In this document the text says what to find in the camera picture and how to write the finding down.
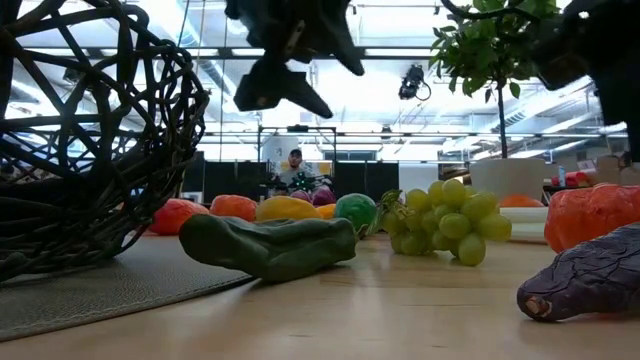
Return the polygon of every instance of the green leaves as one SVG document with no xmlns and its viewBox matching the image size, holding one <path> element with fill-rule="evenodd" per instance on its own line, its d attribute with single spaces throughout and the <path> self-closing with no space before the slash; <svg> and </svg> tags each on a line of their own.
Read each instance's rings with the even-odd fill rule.
<svg viewBox="0 0 640 360">
<path fill-rule="evenodd" d="M 473 7 L 482 12 L 508 6 L 507 0 L 472 1 L 473 6 L 467 5 L 464 10 Z M 558 13 L 555 1 L 524 0 L 518 7 L 546 19 Z M 460 80 L 462 92 L 472 96 L 491 83 L 484 92 L 485 102 L 489 102 L 493 97 L 492 88 L 502 89 L 508 84 L 511 94 L 515 98 L 520 97 L 520 86 L 512 80 L 525 81 L 535 75 L 530 61 L 533 34 L 526 30 L 530 28 L 529 21 L 521 16 L 506 15 L 498 27 L 495 19 L 468 20 L 453 14 L 447 18 L 455 21 L 456 26 L 433 28 L 437 39 L 432 48 L 439 51 L 429 60 L 429 66 L 437 66 L 438 77 L 448 75 L 451 78 L 449 90 L 455 92 Z"/>
<path fill-rule="evenodd" d="M 514 83 L 513 81 L 509 84 L 509 90 L 511 90 L 511 95 L 514 98 L 520 98 L 520 85 Z"/>
</svg>

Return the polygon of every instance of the gray mat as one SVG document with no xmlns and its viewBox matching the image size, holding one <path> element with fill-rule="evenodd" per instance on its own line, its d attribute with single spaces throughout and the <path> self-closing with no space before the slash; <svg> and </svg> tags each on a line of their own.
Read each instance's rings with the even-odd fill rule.
<svg viewBox="0 0 640 360">
<path fill-rule="evenodd" d="M 0 289 L 0 342 L 222 291 L 248 275 L 202 265 L 175 238 L 143 238 L 100 268 L 22 278 Z"/>
</svg>

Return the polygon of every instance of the grape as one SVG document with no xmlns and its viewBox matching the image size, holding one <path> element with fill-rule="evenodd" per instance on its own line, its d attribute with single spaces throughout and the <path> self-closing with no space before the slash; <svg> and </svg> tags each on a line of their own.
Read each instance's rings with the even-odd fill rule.
<svg viewBox="0 0 640 360">
<path fill-rule="evenodd" d="M 454 240 L 448 239 L 440 231 L 436 231 L 431 237 L 431 243 L 436 250 L 445 251 L 449 250 L 454 245 L 457 245 Z"/>
<path fill-rule="evenodd" d="M 404 223 L 393 211 L 384 213 L 380 221 L 382 229 L 384 229 L 384 231 L 386 231 L 389 235 L 394 235 L 405 230 Z"/>
<path fill-rule="evenodd" d="M 496 206 L 497 203 L 493 194 L 480 192 L 468 198 L 464 204 L 462 204 L 460 213 L 471 220 L 471 222 L 477 222 L 491 214 Z"/>
<path fill-rule="evenodd" d="M 511 239 L 511 221 L 499 214 L 491 214 L 476 224 L 476 232 L 483 239 L 509 241 Z"/>
<path fill-rule="evenodd" d="M 467 197 L 464 185 L 458 179 L 449 179 L 442 184 L 442 201 L 455 208 L 459 208 Z"/>
<path fill-rule="evenodd" d="M 454 212 L 456 212 L 456 209 L 452 208 L 449 205 L 442 204 L 433 210 L 433 216 L 435 216 L 436 222 L 440 223 L 440 220 L 442 219 L 443 216 L 447 214 L 452 214 Z"/>
<path fill-rule="evenodd" d="M 462 265 L 476 266 L 484 260 L 486 253 L 487 247 L 484 241 L 473 233 L 467 235 L 458 245 L 458 258 Z"/>
<path fill-rule="evenodd" d="M 397 233 L 391 235 L 391 248 L 393 252 L 396 254 L 402 254 L 402 240 L 405 238 L 406 234 Z"/>
<path fill-rule="evenodd" d="M 451 255 L 458 257 L 458 248 L 460 247 L 460 243 L 458 241 L 455 241 L 454 244 L 452 244 L 449 248 L 449 251 L 451 252 Z"/>
<path fill-rule="evenodd" d="M 438 230 L 438 222 L 433 211 L 429 211 L 422 215 L 422 230 L 427 234 L 433 234 Z"/>
<path fill-rule="evenodd" d="M 478 192 L 476 191 L 476 189 L 472 188 L 470 185 L 467 185 L 464 187 L 464 191 L 466 193 L 466 197 L 470 198 L 473 195 L 477 194 Z"/>
<path fill-rule="evenodd" d="M 428 247 L 429 243 L 420 233 L 410 232 L 402 239 L 402 252 L 411 256 L 422 255 Z"/>
<path fill-rule="evenodd" d="M 406 194 L 406 198 L 407 207 L 409 209 L 420 213 L 431 209 L 431 200 L 429 199 L 429 195 L 420 189 L 413 189 L 409 191 Z"/>
<path fill-rule="evenodd" d="M 404 219 L 404 223 L 411 231 L 422 230 L 422 215 L 418 212 L 412 211 Z"/>
<path fill-rule="evenodd" d="M 442 184 L 444 184 L 444 181 L 438 180 L 429 186 L 429 198 L 431 198 L 431 204 L 434 208 L 442 204 Z"/>
<path fill-rule="evenodd" d="M 440 219 L 438 228 L 450 239 L 462 239 L 471 231 L 471 222 L 462 214 L 447 214 Z"/>
</svg>

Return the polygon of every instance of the wooden table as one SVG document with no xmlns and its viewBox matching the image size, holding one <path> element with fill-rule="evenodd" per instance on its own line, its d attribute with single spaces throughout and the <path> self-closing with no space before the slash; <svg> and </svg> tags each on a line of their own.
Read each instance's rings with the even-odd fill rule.
<svg viewBox="0 0 640 360">
<path fill-rule="evenodd" d="M 0 344 L 11 360 L 635 359 L 640 322 L 528 320 L 517 287 L 546 246 L 491 244 L 477 268 L 358 245 L 346 266 Z"/>
</svg>

